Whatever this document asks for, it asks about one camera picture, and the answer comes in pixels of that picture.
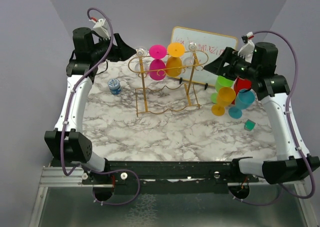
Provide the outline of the yellow wine glass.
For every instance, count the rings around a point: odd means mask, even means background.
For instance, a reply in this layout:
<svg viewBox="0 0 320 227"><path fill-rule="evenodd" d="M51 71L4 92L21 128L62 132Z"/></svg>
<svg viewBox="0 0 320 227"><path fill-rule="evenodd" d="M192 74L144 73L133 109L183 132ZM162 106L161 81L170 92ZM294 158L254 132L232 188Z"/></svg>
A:
<svg viewBox="0 0 320 227"><path fill-rule="evenodd" d="M222 87L216 97L216 103L212 106L211 112L215 116L223 116L225 108L236 98L236 92L231 87Z"/></svg>

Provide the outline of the red wine glass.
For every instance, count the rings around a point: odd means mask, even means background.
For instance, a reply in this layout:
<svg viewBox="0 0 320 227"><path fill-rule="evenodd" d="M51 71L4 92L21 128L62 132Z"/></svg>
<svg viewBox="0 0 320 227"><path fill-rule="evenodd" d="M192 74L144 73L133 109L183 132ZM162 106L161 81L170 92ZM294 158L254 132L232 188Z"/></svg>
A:
<svg viewBox="0 0 320 227"><path fill-rule="evenodd" d="M236 96L238 96L238 93L240 90L250 89L251 86L252 86L252 82L250 80L237 78L234 82L233 90L234 90Z"/></svg>

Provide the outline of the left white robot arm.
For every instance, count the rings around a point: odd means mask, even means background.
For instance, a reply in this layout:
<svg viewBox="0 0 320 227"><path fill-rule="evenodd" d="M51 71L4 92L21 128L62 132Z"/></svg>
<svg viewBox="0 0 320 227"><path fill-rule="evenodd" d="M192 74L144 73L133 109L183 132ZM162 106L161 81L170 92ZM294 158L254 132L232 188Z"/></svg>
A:
<svg viewBox="0 0 320 227"><path fill-rule="evenodd" d="M98 65L123 62L136 54L119 33L103 37L96 30L79 27L73 30L74 50L66 66L67 88L60 116L53 130L44 134L44 141L55 159L80 164L93 172L97 183L106 184L111 177L108 161L93 152L92 142L83 135L83 117L89 92Z"/></svg>

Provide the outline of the blue wine glass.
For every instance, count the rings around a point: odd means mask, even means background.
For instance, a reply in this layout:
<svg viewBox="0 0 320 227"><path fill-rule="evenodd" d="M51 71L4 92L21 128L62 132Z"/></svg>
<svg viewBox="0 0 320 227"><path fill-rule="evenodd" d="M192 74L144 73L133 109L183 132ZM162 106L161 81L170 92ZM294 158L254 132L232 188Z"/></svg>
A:
<svg viewBox="0 0 320 227"><path fill-rule="evenodd" d="M243 115L243 110L249 108L255 101L254 93L249 89L241 89L234 101L234 106L230 107L228 114L233 119L240 119Z"/></svg>

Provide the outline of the green wine glass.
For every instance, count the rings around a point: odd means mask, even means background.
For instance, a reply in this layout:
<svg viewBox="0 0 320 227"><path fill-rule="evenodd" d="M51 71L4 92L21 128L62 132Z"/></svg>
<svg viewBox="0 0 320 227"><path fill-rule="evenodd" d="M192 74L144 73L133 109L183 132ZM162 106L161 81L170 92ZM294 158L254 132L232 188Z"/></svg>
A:
<svg viewBox="0 0 320 227"><path fill-rule="evenodd" d="M217 103L217 96L221 88L223 87L232 87L234 81L229 80L223 76L218 76L215 82L215 92L210 96L211 101L216 104Z"/></svg>

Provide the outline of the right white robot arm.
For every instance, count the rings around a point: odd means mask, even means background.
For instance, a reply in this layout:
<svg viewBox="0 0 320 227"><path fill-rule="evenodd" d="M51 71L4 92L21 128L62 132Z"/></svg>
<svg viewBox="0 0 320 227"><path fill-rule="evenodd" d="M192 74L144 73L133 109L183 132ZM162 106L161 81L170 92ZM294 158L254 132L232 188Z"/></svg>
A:
<svg viewBox="0 0 320 227"><path fill-rule="evenodd" d="M286 78L275 73L278 49L273 43L258 42L247 62L235 49L226 47L204 70L229 80L251 81L251 88L264 107L275 139L276 160L251 157L236 160L229 176L240 183L248 175L265 179L269 184L300 181L320 166L320 159L311 156L300 135L291 104L287 103L290 88Z"/></svg>

